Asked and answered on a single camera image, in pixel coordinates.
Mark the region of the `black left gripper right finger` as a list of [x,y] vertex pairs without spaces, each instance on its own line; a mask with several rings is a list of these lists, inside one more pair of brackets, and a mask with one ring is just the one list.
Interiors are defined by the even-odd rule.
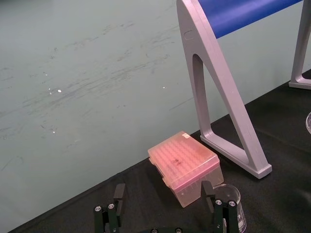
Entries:
[[238,205],[234,200],[224,201],[216,198],[209,181],[201,182],[201,199],[211,213],[214,233],[238,232]]

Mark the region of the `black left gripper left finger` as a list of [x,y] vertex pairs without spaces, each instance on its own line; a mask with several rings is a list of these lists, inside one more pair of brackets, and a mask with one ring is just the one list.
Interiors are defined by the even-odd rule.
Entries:
[[120,183],[116,186],[113,202],[107,206],[97,205],[94,207],[94,232],[105,233],[106,225],[110,233],[119,233],[121,218],[124,213],[126,184]]

